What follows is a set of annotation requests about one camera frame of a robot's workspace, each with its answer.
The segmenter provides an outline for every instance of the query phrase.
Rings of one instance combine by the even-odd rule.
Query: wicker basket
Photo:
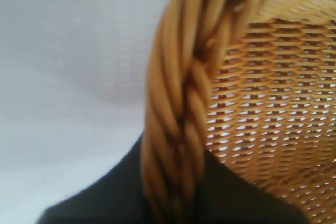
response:
[[[336,0],[171,0],[148,69],[142,180],[183,216],[204,150],[336,223]]]

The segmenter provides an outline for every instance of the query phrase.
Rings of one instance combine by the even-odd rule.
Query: white background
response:
[[[1,224],[34,223],[137,140],[166,2],[0,0]]]

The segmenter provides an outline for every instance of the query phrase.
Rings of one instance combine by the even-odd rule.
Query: tan wicker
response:
[[[335,18],[336,0],[170,1],[141,154],[157,223],[186,220],[206,147],[313,223],[336,223]]]

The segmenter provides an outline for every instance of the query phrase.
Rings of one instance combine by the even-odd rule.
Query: dark cloth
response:
[[[47,209],[37,224],[150,223],[140,177],[139,139],[103,178]],[[196,190],[196,223],[306,224],[304,214],[245,182],[211,152]]]

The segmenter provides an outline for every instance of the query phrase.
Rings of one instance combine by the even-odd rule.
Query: white wall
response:
[[[166,1],[0,0],[0,223],[34,223],[136,141]]]

